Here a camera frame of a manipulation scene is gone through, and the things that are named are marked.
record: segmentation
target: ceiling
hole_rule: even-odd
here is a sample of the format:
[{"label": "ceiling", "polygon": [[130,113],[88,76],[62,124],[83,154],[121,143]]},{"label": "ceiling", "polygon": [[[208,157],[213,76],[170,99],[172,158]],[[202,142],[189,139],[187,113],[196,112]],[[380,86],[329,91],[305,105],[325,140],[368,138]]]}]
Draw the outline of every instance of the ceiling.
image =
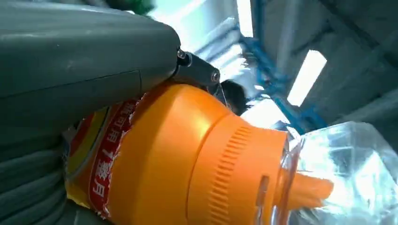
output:
[{"label": "ceiling", "polygon": [[262,31],[265,52],[289,78],[285,94],[308,50],[318,50],[327,63],[300,108],[314,107],[328,124],[370,122],[398,149],[398,2],[263,3],[264,19],[255,30]]}]

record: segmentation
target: fluorescent light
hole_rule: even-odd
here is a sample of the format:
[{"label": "fluorescent light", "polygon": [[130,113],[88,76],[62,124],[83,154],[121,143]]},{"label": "fluorescent light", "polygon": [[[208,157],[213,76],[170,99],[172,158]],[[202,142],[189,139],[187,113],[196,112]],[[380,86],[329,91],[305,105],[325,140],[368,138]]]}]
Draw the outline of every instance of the fluorescent light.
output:
[{"label": "fluorescent light", "polygon": [[237,0],[240,32],[245,37],[253,37],[252,7],[250,0]]},{"label": "fluorescent light", "polygon": [[287,97],[290,104],[300,106],[303,103],[326,62],[326,58],[319,51],[308,51]]},{"label": "fluorescent light", "polygon": [[211,64],[213,65],[213,67],[221,68],[226,62],[241,53],[242,48],[240,47],[240,45],[233,45],[226,53],[211,62]]},{"label": "fluorescent light", "polygon": [[257,90],[264,90],[264,88],[260,85],[255,85],[254,88]]}]

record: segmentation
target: green object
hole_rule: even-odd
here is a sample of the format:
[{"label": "green object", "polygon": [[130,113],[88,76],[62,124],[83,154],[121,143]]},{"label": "green object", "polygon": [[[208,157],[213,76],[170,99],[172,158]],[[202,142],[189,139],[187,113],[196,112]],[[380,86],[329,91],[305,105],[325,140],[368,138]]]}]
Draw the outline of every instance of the green object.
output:
[{"label": "green object", "polygon": [[152,0],[126,0],[126,2],[131,10],[138,15],[146,15],[155,8]]}]

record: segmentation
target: ceiling light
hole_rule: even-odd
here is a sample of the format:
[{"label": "ceiling light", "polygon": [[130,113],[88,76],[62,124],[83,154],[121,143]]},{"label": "ceiling light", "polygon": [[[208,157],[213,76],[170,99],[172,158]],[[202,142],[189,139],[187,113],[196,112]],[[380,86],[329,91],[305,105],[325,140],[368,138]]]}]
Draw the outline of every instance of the ceiling light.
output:
[{"label": "ceiling light", "polygon": [[253,37],[252,8],[250,0],[237,0],[240,32],[245,37]]},{"label": "ceiling light", "polygon": [[264,90],[264,88],[260,85],[255,85],[254,88],[257,90]]},{"label": "ceiling light", "polygon": [[308,51],[287,97],[290,104],[300,106],[303,103],[326,62],[326,58],[319,51]]}]

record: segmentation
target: black hair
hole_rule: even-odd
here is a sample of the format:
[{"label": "black hair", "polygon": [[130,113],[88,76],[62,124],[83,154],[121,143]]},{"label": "black hair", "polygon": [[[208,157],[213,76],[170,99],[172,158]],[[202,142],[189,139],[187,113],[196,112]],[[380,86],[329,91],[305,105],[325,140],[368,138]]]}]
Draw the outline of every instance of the black hair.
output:
[{"label": "black hair", "polygon": [[243,87],[231,80],[221,82],[221,87],[231,110],[238,116],[242,115],[247,110],[245,90]]}]

